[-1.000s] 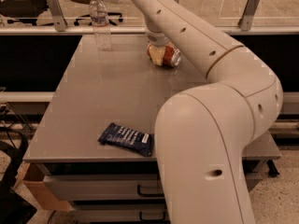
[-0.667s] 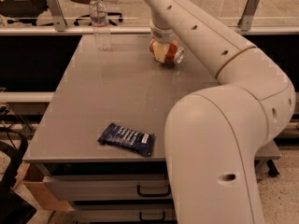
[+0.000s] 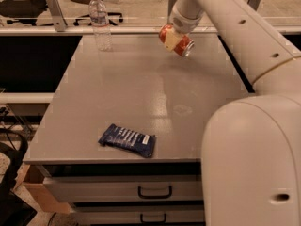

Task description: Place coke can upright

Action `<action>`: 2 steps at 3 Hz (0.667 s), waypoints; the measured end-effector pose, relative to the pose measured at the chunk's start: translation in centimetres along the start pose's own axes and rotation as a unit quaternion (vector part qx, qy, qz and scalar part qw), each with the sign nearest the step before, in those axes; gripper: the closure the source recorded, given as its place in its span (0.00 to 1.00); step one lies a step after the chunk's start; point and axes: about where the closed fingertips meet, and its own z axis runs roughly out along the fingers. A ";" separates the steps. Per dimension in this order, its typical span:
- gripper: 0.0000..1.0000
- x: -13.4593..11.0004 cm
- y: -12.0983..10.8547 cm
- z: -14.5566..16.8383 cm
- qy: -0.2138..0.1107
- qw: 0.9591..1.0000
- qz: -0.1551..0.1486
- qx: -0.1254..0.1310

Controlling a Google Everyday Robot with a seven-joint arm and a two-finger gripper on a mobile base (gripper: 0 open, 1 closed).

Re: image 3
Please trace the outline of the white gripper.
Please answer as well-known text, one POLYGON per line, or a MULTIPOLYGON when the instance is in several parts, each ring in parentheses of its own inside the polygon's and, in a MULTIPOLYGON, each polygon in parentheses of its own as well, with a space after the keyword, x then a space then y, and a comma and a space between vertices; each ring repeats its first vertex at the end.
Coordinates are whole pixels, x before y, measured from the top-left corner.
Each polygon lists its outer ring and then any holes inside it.
POLYGON ((189 34, 198 26, 202 16, 202 8, 180 8, 174 5, 169 15, 169 22, 173 25, 175 30, 171 28, 166 31, 164 42, 166 49, 169 52, 173 51, 182 40, 183 34, 189 34))

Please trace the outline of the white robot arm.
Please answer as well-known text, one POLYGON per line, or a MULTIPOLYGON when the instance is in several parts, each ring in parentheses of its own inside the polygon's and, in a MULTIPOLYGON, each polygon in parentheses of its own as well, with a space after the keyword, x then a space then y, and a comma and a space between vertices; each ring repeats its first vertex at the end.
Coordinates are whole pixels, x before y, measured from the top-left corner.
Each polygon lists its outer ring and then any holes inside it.
POLYGON ((188 34, 202 16, 255 90, 204 130, 206 226, 301 226, 300 52, 244 0, 177 0, 169 20, 188 34))

